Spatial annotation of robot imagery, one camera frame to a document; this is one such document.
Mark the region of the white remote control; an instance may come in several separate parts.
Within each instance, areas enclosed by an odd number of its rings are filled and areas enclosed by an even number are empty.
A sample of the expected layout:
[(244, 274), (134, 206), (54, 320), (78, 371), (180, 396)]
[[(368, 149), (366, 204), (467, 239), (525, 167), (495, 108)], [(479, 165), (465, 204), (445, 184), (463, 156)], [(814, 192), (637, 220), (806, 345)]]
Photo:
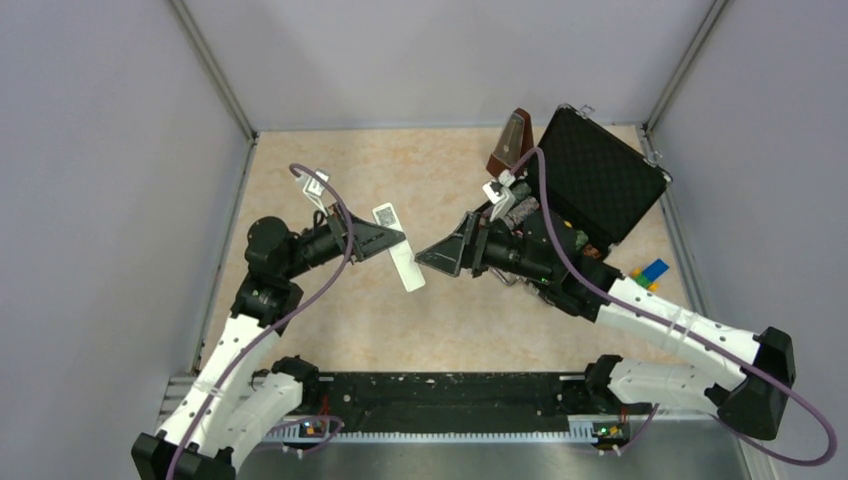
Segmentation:
[[(390, 202), (375, 207), (372, 210), (372, 216), (377, 225), (400, 233), (404, 232), (398, 214)], [(414, 252), (408, 240), (403, 240), (392, 246), (388, 252), (407, 292), (413, 292), (426, 285), (426, 280), (414, 260)]]

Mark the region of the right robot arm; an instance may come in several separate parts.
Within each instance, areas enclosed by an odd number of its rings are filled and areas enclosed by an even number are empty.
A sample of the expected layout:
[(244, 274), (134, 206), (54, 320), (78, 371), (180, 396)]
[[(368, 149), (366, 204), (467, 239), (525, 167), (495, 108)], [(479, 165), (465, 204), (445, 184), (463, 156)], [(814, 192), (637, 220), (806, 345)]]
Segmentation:
[(717, 416), (758, 440), (778, 434), (788, 396), (751, 373), (756, 367), (792, 387), (792, 338), (768, 327), (760, 333), (713, 321), (667, 301), (619, 269), (584, 255), (576, 232), (558, 215), (531, 213), (518, 230), (504, 220), (468, 212), (443, 240), (415, 256), (422, 266), (456, 277), (497, 269), (535, 285), (557, 309), (618, 328), (686, 362), (665, 368), (604, 355), (587, 372), (586, 397), (600, 412), (620, 404), (666, 403)]

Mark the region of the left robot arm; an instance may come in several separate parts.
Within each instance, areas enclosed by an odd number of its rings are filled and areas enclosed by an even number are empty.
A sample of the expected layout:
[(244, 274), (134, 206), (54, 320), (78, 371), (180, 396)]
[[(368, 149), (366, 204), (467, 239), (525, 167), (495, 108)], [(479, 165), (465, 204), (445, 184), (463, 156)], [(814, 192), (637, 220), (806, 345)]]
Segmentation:
[(249, 454), (289, 413), (308, 413), (321, 393), (316, 368), (286, 358), (257, 389), (249, 381), (293, 316), (310, 305), (297, 276), (341, 259), (354, 264), (402, 244), (406, 236), (390, 204), (373, 221), (347, 215), (335, 203), (314, 213), (301, 233), (277, 217), (247, 233), (248, 272), (217, 346), (188, 393), (154, 434), (131, 449), (143, 479), (234, 479)]

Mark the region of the brown wooden metronome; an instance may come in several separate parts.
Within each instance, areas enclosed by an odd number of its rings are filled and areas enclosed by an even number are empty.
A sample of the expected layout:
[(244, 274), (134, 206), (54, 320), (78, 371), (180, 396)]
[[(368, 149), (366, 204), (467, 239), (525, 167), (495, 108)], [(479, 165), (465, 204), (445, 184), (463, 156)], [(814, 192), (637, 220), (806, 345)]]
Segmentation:
[(514, 172), (520, 158), (535, 146), (531, 115), (516, 108), (509, 116), (486, 164), (486, 171), (497, 178), (503, 171)]

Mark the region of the black poker chip case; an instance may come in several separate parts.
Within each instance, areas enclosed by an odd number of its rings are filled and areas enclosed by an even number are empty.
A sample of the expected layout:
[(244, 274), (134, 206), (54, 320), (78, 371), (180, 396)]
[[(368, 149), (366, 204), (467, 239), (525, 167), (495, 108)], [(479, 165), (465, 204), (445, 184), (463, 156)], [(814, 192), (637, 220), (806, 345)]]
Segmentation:
[(609, 304), (623, 273), (606, 264), (665, 192), (670, 175), (571, 107), (560, 107), (523, 164), (517, 187), (530, 190), (521, 220), (490, 222), (474, 273), (500, 270), (527, 281), (543, 300), (588, 315)]

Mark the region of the colourful toy bricks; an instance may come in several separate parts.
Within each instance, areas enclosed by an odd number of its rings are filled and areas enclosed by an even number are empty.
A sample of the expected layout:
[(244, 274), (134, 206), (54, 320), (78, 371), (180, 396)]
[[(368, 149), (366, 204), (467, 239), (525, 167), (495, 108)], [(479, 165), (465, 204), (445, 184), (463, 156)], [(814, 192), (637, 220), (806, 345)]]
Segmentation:
[(670, 265), (668, 263), (657, 258), (644, 268), (632, 270), (630, 277), (646, 290), (656, 292), (659, 287), (658, 280), (667, 273), (669, 269)]

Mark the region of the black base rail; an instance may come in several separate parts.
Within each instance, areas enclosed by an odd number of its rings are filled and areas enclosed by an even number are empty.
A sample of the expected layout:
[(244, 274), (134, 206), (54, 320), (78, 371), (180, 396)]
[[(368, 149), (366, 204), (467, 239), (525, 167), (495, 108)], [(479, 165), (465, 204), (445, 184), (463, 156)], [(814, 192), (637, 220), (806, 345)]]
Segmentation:
[(302, 382), (293, 416), (333, 416), (348, 438), (581, 434), (580, 416), (624, 420), (652, 409), (593, 393), (583, 375), (569, 372), (322, 372), (299, 357), (270, 370)]

